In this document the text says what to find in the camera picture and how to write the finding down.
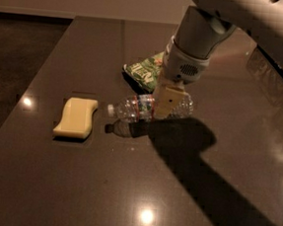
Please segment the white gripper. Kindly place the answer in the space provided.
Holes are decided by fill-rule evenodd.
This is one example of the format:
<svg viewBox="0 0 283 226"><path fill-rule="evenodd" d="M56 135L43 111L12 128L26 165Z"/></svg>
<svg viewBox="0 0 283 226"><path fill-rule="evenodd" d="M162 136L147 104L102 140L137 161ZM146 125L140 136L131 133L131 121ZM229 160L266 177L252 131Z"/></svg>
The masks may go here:
<svg viewBox="0 0 283 226"><path fill-rule="evenodd" d="M160 71L153 92L153 117L165 119L171 114L184 97L183 84L198 80L208 65L209 59L192 57L182 52L175 42L175 37L171 37L164 51L163 70Z"/></svg>

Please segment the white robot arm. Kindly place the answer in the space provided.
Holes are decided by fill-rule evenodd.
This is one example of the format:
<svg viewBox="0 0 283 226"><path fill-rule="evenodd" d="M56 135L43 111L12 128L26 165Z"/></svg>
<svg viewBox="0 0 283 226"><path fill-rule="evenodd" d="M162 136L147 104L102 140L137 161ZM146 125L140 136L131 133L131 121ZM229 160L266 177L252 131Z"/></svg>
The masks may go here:
<svg viewBox="0 0 283 226"><path fill-rule="evenodd" d="M215 48L235 29L246 32L283 76L283 0L192 1L164 51L153 92L155 119L171 114L184 85L199 79Z"/></svg>

